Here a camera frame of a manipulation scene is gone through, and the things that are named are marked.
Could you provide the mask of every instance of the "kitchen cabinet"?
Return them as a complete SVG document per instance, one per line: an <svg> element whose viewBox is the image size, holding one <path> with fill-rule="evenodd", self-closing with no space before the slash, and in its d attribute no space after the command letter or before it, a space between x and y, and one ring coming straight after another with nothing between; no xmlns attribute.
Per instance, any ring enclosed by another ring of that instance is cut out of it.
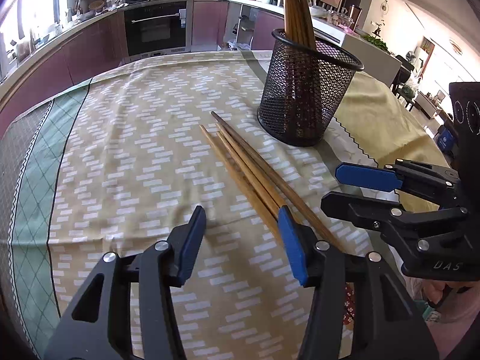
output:
<svg viewBox="0 0 480 360"><path fill-rule="evenodd" d="M275 38L272 31L277 28L284 28L285 22L282 16L260 10L255 21L253 30L252 50L273 50Z"/></svg>
<svg viewBox="0 0 480 360"><path fill-rule="evenodd" d="M192 51L216 51L223 43L228 4L227 1L194 1Z"/></svg>
<svg viewBox="0 0 480 360"><path fill-rule="evenodd" d="M115 15L88 26L62 47L74 85L114 69L121 63L120 48L114 41L117 26L112 17Z"/></svg>
<svg viewBox="0 0 480 360"><path fill-rule="evenodd" d="M59 49L25 80L0 112L0 139L18 115L73 84L63 50Z"/></svg>

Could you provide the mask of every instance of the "patterned tablecloth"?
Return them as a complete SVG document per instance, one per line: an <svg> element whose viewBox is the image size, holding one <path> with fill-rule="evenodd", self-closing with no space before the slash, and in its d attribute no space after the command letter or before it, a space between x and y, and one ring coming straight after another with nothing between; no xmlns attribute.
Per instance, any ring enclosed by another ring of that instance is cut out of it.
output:
<svg viewBox="0 0 480 360"><path fill-rule="evenodd" d="M0 284L18 331L40 356L104 252L142 252L201 204L207 231L193 275L183 288L172 288L187 357L296 358L313 291L299 287L282 246L201 134L199 124L216 131L212 110L290 183L348 252L375 249L395 267L378 233L327 218L321 197L347 191L396 200L339 185L335 167L341 161L375 165L373 158L383 165L397 156L445 165L440 152L388 88L363 73L355 75L316 147L278 142L255 117L270 56L150 58L71 88L9 127L0 143ZM431 209L420 200L402 202ZM135 286L131 316L141 355ZM342 355L351 336L347 324Z"/></svg>

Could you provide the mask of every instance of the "black mesh cup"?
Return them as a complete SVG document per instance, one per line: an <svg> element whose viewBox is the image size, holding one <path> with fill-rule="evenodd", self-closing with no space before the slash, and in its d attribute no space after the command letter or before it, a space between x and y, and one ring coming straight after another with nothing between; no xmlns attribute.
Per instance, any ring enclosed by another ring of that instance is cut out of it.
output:
<svg viewBox="0 0 480 360"><path fill-rule="evenodd" d="M272 137L292 146L312 146L322 137L363 63L341 47L316 39L316 50L291 42L283 29L276 39L257 110Z"/></svg>

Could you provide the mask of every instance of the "person's hand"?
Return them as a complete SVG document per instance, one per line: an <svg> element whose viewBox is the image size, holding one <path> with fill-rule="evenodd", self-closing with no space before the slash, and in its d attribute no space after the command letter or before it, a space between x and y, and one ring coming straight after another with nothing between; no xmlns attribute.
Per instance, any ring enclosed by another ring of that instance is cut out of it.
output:
<svg viewBox="0 0 480 360"><path fill-rule="evenodd" d="M458 281L438 281L438 280L423 280L422 289L427 298L437 304L443 297L443 289L445 286L457 290L462 287L473 287L476 284L474 281L458 282Z"/></svg>

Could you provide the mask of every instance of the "oven handle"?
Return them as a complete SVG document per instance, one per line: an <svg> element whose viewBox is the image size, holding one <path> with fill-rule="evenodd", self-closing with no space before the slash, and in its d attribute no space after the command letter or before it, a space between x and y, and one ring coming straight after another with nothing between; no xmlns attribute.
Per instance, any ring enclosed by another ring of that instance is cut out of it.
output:
<svg viewBox="0 0 480 360"><path fill-rule="evenodd" d="M139 21L146 21L146 20L153 20L153 19L162 19L163 17L173 17L173 16L180 16L179 13L175 13L173 15L163 15L163 16L155 16L155 17L148 17L147 19L140 19L140 20L132 20L132 23L138 23Z"/></svg>

